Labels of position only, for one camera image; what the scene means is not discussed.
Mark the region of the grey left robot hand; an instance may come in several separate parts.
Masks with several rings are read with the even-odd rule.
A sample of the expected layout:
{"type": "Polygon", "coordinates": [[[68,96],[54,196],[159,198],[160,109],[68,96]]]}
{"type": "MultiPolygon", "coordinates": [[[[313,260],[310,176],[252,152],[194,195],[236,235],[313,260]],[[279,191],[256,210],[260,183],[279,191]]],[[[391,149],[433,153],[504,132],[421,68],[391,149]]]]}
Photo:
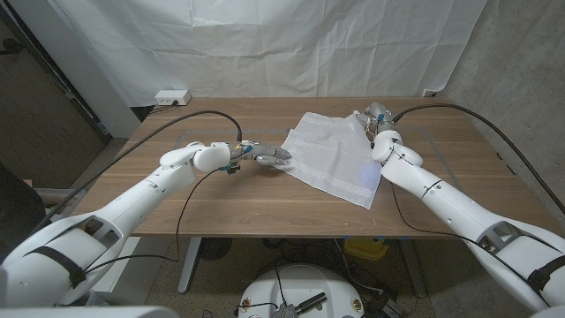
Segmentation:
{"type": "Polygon", "coordinates": [[[261,165],[287,165],[292,155],[283,148],[257,141],[243,140],[237,145],[229,144],[230,166],[239,165],[243,160],[254,160],[261,165]]]}

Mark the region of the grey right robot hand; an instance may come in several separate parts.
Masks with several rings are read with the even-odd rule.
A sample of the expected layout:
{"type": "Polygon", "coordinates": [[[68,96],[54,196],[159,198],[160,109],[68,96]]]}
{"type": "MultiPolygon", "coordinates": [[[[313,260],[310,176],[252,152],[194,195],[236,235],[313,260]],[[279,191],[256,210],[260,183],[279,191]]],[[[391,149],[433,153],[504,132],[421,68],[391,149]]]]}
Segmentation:
{"type": "Polygon", "coordinates": [[[363,126],[365,136],[372,140],[378,133],[395,130],[394,115],[384,105],[373,102],[364,111],[356,115],[358,122],[363,126]]]}

